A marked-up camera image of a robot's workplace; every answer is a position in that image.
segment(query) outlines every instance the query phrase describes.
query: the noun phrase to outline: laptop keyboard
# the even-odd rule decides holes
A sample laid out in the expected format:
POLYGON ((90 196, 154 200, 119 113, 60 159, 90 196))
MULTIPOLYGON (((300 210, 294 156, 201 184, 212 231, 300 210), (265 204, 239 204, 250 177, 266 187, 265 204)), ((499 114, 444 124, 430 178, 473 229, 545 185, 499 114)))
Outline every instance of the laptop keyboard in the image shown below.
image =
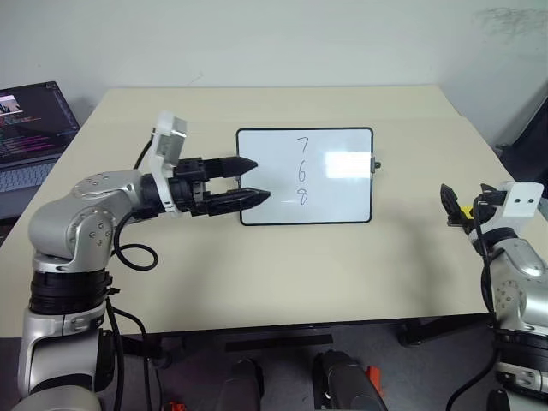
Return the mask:
POLYGON ((39 186, 48 176, 54 165, 55 163, 47 163, 0 171, 0 193, 39 186))

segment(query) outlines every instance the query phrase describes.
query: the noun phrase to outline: handwritten number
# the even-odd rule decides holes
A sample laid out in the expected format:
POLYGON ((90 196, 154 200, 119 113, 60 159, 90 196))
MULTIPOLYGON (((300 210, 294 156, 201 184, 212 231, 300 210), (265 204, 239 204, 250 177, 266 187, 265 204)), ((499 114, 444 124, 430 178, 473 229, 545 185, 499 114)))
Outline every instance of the handwritten number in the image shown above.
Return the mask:
MULTIPOLYGON (((298 139, 295 139, 295 141, 301 141, 301 140, 304 140, 304 142, 305 142, 304 146, 302 147, 302 153, 304 154, 305 150, 307 149, 307 145, 308 145, 308 137, 300 137, 298 139)), ((303 159, 301 161, 301 165, 299 166, 299 181, 300 182, 304 182, 307 179, 307 173, 305 172, 305 170, 302 169, 305 162, 306 162, 306 160, 303 159)), ((299 188, 297 190, 297 194, 299 194, 301 196, 301 206, 305 205, 305 203, 307 202, 307 199, 308 199, 307 190, 305 188, 299 188)))
POLYGON ((298 139, 295 139, 295 141, 300 141, 300 140, 304 140, 304 141, 305 141, 305 145, 302 147, 302 152, 304 153, 305 150, 307 149, 308 137, 300 137, 300 138, 298 138, 298 139))
POLYGON ((308 193, 307 193, 306 189, 299 188, 297 190, 297 194, 301 195, 301 206, 305 205, 305 203, 307 202, 307 198, 308 198, 308 193))
POLYGON ((299 181, 304 182, 307 179, 307 173, 305 173, 305 170, 302 169, 302 165, 305 163, 306 160, 301 161, 301 165, 299 166, 299 181))

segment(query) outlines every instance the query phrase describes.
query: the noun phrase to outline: white wall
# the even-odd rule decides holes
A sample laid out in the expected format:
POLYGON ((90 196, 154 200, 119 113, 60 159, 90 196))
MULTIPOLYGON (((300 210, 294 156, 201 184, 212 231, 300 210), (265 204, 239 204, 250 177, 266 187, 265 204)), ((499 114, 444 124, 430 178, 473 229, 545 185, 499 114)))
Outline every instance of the white wall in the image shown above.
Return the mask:
POLYGON ((547 8, 546 0, 4 0, 0 87, 58 80, 83 122, 113 86, 438 83, 494 144, 519 134, 546 88, 547 8))

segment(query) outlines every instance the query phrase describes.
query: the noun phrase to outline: laptop screen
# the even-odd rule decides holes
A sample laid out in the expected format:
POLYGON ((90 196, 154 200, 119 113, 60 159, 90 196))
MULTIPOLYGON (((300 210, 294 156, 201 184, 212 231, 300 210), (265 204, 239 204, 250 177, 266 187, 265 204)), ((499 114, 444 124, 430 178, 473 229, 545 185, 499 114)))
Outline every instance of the laptop screen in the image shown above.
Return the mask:
POLYGON ((55 81, 0 90, 0 164, 61 154, 79 130, 55 81))

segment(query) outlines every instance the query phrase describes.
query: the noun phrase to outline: black whiteboard frame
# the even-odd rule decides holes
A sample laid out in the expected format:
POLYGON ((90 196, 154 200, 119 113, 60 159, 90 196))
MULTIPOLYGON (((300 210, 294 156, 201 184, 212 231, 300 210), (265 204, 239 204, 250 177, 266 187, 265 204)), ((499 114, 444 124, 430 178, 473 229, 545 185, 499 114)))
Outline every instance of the black whiteboard frame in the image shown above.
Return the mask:
MULTIPOLYGON (((373 217, 373 167, 374 165, 374 151, 373 151, 373 130, 370 127, 297 127, 297 128, 239 128, 236 131, 236 154, 240 156, 240 140, 239 140, 239 134, 241 131, 290 131, 290 130, 369 130, 371 132, 371 155, 372 155, 372 163, 370 164, 371 170, 370 170, 370 188, 369 193, 371 194, 369 196, 369 219, 367 220, 358 220, 358 221, 320 221, 317 223, 253 223, 248 224, 244 223, 242 219, 242 211, 240 211, 240 223, 241 225, 244 225, 246 227, 253 227, 253 226, 264 226, 264 225, 318 225, 318 224, 364 224, 369 223, 372 220, 373 217)), ((238 188, 241 188, 241 179, 238 178, 238 188)))

